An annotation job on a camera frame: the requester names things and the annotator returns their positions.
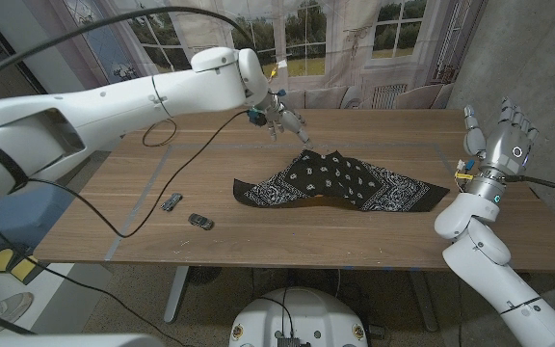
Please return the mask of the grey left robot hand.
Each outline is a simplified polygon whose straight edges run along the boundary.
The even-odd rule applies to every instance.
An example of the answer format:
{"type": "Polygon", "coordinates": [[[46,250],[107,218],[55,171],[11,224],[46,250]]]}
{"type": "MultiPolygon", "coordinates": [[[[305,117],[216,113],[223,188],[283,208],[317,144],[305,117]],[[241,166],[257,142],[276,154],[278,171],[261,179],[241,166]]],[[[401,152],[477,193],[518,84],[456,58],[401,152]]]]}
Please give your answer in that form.
{"type": "Polygon", "coordinates": [[[289,109],[274,93],[267,93],[264,99],[254,106],[267,121],[271,140],[277,140],[278,132],[288,130],[294,133],[304,144],[304,148],[313,149],[314,145],[304,129],[305,119],[297,112],[289,109]]]}

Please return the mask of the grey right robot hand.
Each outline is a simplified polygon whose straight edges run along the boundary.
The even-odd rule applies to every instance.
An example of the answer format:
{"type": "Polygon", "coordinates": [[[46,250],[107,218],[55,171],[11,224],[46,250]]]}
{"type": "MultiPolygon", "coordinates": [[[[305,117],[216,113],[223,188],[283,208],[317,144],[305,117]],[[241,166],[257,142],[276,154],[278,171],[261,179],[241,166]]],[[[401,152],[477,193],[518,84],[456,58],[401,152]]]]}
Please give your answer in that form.
{"type": "Polygon", "coordinates": [[[480,161],[479,172],[465,184],[464,191],[498,204],[506,189],[505,179],[525,172],[539,130],[508,97],[503,99],[499,121],[487,137],[474,108],[466,105],[463,110],[467,130],[463,147],[480,161]]]}

